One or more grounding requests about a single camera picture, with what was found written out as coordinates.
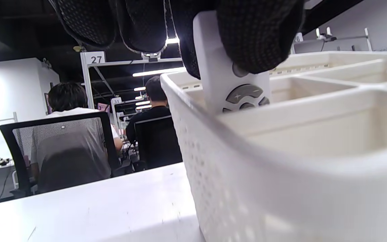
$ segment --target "ceiling light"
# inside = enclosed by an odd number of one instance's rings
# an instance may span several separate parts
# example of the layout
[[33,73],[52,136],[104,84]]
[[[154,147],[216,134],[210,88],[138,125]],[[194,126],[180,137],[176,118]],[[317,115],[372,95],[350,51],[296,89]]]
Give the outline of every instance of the ceiling light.
[[132,76],[133,77],[141,77],[141,76],[156,75],[156,74],[162,74],[162,73],[168,73],[168,72],[185,72],[185,71],[186,71],[185,67],[178,67],[178,68],[163,69],[163,70],[150,71],[150,72],[134,73],[134,74],[132,74]]
[[178,38],[174,38],[174,39],[167,39],[166,40],[166,44],[170,44],[170,43],[179,43],[180,40]]
[[151,108],[152,105],[147,105],[147,106],[140,106],[140,107],[137,107],[137,110],[140,110],[140,109],[148,109],[148,108]]
[[143,90],[146,90],[146,87],[137,87],[137,88],[134,88],[134,91],[143,91]]
[[135,105],[139,106],[139,105],[144,105],[144,104],[149,104],[150,101],[144,101],[144,102],[139,102],[139,103],[135,103]]

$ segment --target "black shirt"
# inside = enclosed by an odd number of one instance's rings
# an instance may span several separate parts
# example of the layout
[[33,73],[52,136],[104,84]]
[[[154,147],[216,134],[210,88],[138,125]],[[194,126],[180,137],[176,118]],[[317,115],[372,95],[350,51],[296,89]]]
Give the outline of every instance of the black shirt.
[[131,144],[134,144],[135,141],[137,140],[137,137],[135,136],[135,127],[134,127],[134,124],[136,122],[149,120],[153,118],[161,118],[168,115],[171,115],[171,112],[169,111],[169,108],[167,108],[166,106],[156,106],[145,112],[141,112],[134,115],[129,121],[128,126],[126,127],[126,137],[131,142]]

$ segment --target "printed number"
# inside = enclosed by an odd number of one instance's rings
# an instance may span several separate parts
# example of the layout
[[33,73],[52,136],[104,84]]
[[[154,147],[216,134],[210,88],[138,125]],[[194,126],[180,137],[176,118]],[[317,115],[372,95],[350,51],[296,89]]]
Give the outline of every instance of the printed number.
[[101,63],[101,58],[102,56],[92,56],[91,59],[92,59],[92,64],[98,64],[98,63]]

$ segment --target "pink poster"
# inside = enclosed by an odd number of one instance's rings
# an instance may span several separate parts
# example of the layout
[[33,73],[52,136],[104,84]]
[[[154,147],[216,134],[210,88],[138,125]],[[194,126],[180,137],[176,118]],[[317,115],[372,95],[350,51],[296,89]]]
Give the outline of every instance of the pink poster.
[[98,110],[101,112],[110,113],[110,106],[108,104],[98,103]]

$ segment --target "black mesh chair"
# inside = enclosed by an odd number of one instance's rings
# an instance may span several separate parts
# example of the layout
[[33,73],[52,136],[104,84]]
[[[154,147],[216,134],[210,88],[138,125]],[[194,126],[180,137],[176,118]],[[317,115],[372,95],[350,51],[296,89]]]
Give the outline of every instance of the black mesh chair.
[[5,124],[0,130],[15,163],[17,197],[32,194],[29,160],[39,164],[38,193],[110,178],[121,166],[104,112]]
[[170,115],[138,121],[134,127],[140,161],[146,162],[147,169],[183,161]]

